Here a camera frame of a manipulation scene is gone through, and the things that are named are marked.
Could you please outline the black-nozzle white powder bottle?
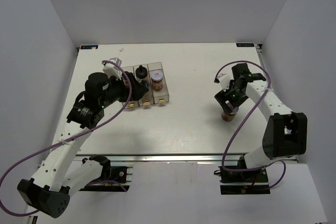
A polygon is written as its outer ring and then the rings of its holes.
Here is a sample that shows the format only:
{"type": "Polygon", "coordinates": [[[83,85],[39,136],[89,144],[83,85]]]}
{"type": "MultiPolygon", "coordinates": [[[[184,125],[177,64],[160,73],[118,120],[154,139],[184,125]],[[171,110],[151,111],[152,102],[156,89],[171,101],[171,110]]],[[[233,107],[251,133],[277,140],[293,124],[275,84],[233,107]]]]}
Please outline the black-nozzle white powder bottle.
{"type": "Polygon", "coordinates": [[[148,79],[148,69],[144,65],[139,65],[135,70],[135,76],[138,80],[148,79]]]}

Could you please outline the red-label orange spice jar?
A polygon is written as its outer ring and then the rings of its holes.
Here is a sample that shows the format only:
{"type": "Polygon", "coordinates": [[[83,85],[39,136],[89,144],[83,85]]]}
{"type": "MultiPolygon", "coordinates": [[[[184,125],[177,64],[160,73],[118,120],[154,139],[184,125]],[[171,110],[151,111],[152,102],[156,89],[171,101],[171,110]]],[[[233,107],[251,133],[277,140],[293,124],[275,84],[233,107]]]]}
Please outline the red-label orange spice jar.
{"type": "Polygon", "coordinates": [[[151,81],[154,90],[161,90],[163,88],[163,72],[161,70],[152,71],[151,81]]]}

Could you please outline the silver-lid brown spice jar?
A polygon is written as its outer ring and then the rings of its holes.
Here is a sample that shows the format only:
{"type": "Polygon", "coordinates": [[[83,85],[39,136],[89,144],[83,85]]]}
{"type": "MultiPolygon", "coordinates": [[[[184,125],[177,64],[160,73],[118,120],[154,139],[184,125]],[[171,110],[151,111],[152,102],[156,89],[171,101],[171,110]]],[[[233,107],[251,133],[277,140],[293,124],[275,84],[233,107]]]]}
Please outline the silver-lid brown spice jar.
{"type": "Polygon", "coordinates": [[[238,111],[239,111],[238,107],[234,107],[233,111],[231,113],[223,111],[222,112],[222,119],[224,121],[226,121],[226,122],[230,122],[230,121],[232,121],[234,119],[234,117],[236,116],[236,114],[238,113],[238,111]]]}

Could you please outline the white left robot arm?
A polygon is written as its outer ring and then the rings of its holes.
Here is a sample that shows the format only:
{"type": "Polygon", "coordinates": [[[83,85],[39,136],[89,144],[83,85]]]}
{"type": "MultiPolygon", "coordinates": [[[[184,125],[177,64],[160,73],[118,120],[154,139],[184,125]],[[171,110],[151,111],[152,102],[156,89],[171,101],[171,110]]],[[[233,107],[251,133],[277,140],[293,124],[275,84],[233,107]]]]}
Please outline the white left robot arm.
{"type": "Polygon", "coordinates": [[[17,189],[27,205],[58,218],[69,205],[70,198],[91,182],[104,182],[111,178],[111,162],[101,155],[86,159],[76,171],[67,174],[74,157],[94,128],[104,117],[104,110],[112,103],[140,100],[149,92],[145,80],[138,81],[134,74],[117,79],[103,72],[89,75],[85,90],[75,99],[67,116],[63,135],[72,140],[59,140],[41,167],[30,179],[22,179],[17,189]]]}

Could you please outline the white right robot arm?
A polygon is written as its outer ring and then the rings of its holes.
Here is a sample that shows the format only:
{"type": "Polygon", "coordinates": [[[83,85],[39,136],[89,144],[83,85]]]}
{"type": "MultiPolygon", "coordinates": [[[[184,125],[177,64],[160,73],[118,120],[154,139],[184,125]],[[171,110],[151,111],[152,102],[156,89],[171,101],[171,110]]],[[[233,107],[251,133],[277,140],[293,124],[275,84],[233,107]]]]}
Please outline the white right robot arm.
{"type": "Polygon", "coordinates": [[[257,170],[284,158],[304,154],[308,133],[307,116],[302,112],[295,112],[278,98],[271,88],[271,78],[265,69],[259,67],[260,73],[252,73],[248,68],[249,64],[250,61],[247,60],[233,61],[230,63],[231,75],[217,72],[214,79],[221,86],[215,100],[223,109],[222,117],[225,121],[231,121],[239,107],[248,99],[254,102],[254,106],[230,138],[224,156],[228,154],[233,140],[255,110],[259,110],[267,121],[261,145],[242,155],[235,168],[222,166],[228,172],[237,172],[238,177],[245,182],[255,177],[257,170]]]}

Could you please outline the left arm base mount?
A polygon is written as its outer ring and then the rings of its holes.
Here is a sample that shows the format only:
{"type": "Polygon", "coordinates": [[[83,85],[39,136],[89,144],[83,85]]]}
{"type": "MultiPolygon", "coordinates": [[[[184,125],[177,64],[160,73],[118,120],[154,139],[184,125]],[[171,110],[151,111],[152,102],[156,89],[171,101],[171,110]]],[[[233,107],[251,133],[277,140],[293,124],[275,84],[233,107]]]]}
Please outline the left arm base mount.
{"type": "Polygon", "coordinates": [[[80,191],[90,192],[123,192],[126,193],[132,182],[133,167],[132,166],[111,166],[110,177],[96,179],[82,188],[80,191]]]}

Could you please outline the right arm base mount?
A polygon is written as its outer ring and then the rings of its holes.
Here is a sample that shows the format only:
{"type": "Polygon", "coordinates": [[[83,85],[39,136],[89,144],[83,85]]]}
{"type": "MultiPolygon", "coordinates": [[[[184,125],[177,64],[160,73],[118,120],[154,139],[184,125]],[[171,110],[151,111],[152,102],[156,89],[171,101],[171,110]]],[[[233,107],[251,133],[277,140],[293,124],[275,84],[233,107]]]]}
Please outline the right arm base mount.
{"type": "Polygon", "coordinates": [[[222,195],[270,194],[268,176],[265,170],[229,172],[219,166],[213,174],[219,176],[220,193],[222,195]]]}

